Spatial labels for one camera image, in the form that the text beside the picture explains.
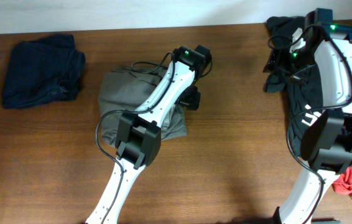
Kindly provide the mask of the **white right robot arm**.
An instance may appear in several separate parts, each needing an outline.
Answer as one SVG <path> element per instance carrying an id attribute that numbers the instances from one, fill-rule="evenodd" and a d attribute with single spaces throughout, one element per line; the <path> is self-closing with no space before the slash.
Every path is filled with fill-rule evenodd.
<path id="1" fill-rule="evenodd" d="M 320 73 L 321 115 L 303 134 L 295 158 L 302 170 L 274 223 L 311 223 L 328 188 L 352 167 L 352 42 L 326 37 L 317 45 L 297 42 L 290 52 L 297 58 L 306 50 L 314 51 Z"/>

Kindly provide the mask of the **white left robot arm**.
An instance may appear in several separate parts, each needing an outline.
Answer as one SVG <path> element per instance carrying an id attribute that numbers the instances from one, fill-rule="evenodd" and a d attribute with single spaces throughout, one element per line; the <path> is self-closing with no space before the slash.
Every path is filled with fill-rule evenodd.
<path id="1" fill-rule="evenodd" d="M 132 113 L 123 112 L 116 136 L 116 158 L 107 186 L 88 224 L 117 223 L 139 174 L 155 159 L 161 146 L 161 126 L 167 113 L 190 87 L 197 71 L 184 62 L 172 62 L 155 90 Z"/>

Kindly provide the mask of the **grey shorts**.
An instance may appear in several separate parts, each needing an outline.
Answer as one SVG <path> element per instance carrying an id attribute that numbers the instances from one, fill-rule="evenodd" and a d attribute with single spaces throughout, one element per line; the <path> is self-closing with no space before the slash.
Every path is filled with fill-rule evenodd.
<path id="1" fill-rule="evenodd" d="M 120 111 L 135 111 L 146 103 L 166 76 L 166 71 L 166 68 L 160 68 L 152 73 L 139 73 L 130 68 L 120 68 L 104 75 L 98 96 L 100 115 L 115 111 L 101 122 L 101 137 L 106 144 L 115 146 Z M 186 136 L 187 125 L 182 106 L 174 104 L 166 112 L 161 124 L 161 140 Z"/>

